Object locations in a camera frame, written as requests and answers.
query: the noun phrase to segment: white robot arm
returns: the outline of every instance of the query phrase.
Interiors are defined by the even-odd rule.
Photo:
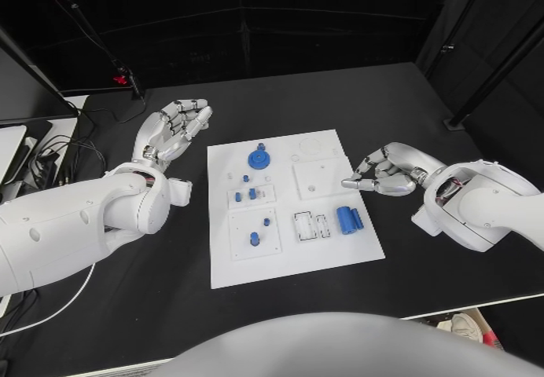
[[[206,100],[171,102],[141,125],[131,163],[0,206],[0,296],[63,279],[158,231],[192,189],[163,173],[210,115]]]
[[[376,179],[362,179],[372,167]],[[415,148],[391,143],[342,181],[349,189],[389,196],[410,194],[417,184],[425,194],[412,222],[431,236],[444,232],[469,249],[486,251],[513,230],[544,250],[544,195],[498,163],[480,160],[447,167]]]

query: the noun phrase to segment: monitor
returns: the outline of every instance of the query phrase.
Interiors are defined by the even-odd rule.
[[[76,117],[76,110],[20,59],[0,34],[0,125]]]

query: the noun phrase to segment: white wire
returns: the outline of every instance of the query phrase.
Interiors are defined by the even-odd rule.
[[[88,272],[86,279],[82,282],[82,287],[79,288],[79,291],[76,292],[76,295],[70,298],[70,301],[62,306],[62,308],[56,311],[56,313],[52,314],[47,318],[44,318],[39,322],[36,322],[34,324],[30,324],[29,326],[23,326],[21,328],[16,328],[11,331],[5,331],[4,333],[0,334],[0,338],[3,336],[5,336],[5,335],[14,334],[16,332],[20,332],[21,330],[26,330],[26,329],[31,328],[33,326],[37,326],[39,324],[43,324],[52,317],[56,316],[56,314],[59,314],[59,312],[62,312],[62,310],[73,303],[73,300],[76,299],[76,296],[82,293],[82,289],[85,288],[88,280],[91,279],[92,271],[94,271],[94,264],[91,266],[91,271]]]

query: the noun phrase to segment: black table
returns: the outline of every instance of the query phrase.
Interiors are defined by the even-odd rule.
[[[336,129],[353,163],[391,141],[446,164],[480,154],[467,134],[444,130],[451,114],[415,66],[395,64],[150,90],[145,114],[131,122],[115,124],[107,113],[92,113],[109,168],[130,159],[145,116],[189,98],[206,98],[213,107],[209,129],[166,171],[193,182],[190,204],[171,208],[156,235],[96,264],[66,311],[7,339],[10,376],[69,375],[173,357],[226,331],[290,314],[408,317],[544,292],[544,254],[519,236],[477,253],[411,223],[420,189],[399,198],[362,193],[384,260],[210,290],[208,145]],[[111,108],[122,118],[140,103],[130,93],[111,93],[89,97],[85,108]],[[85,178],[98,171],[89,154]],[[62,307],[85,276],[86,270],[39,289],[39,305],[20,324]]]

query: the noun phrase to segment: blue cylinder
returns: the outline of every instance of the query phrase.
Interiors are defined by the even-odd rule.
[[[356,232],[356,224],[353,214],[349,207],[336,208],[336,217],[340,224],[342,234],[352,234]]]
[[[362,226],[362,221],[360,221],[360,216],[359,216],[359,211],[356,210],[356,208],[352,208],[350,209],[350,214],[353,216],[353,220],[355,220],[355,226],[358,229],[362,229],[363,226]]]
[[[258,246],[258,234],[257,234],[257,232],[254,232],[254,233],[251,234],[251,236],[249,236],[249,244],[251,244],[252,246]]]
[[[268,166],[270,155],[264,151],[262,143],[258,143],[257,150],[251,152],[249,157],[246,158],[246,163],[257,170],[264,169]]]

